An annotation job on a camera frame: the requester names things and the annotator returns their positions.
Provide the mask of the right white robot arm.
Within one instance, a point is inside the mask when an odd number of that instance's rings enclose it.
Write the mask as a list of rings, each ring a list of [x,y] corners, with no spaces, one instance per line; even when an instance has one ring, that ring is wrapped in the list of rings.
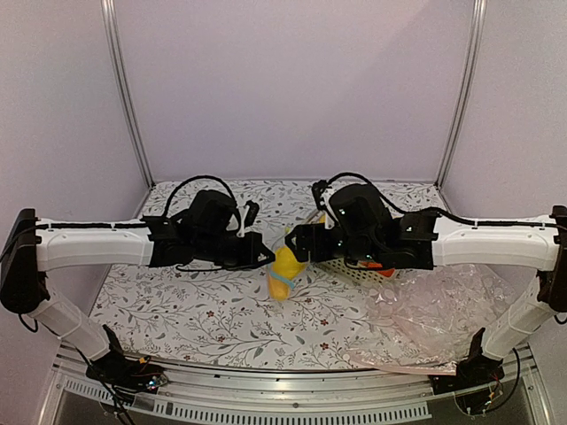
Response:
[[[436,393],[489,383],[503,376],[502,361],[545,321],[566,310],[566,209],[524,220],[457,217],[437,207],[400,212],[372,183],[336,191],[312,188],[318,224],[301,224],[285,237],[300,263],[370,260],[385,269],[432,270],[461,264],[530,267],[537,274],[523,295],[471,339],[456,375],[432,378]]]

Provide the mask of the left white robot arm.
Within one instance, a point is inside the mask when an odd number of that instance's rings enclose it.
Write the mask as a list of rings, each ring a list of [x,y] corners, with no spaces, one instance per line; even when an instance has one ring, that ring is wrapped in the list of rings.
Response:
[[[1,254],[1,304],[43,324],[83,356],[87,376],[119,389],[154,393],[167,384],[163,367],[128,359],[115,333],[47,288],[47,273],[66,267],[131,265],[162,268],[209,262],[226,271],[275,261],[262,235],[249,227],[259,207],[238,206],[231,195],[201,190],[173,215],[119,222],[57,222],[35,209],[19,212]]]

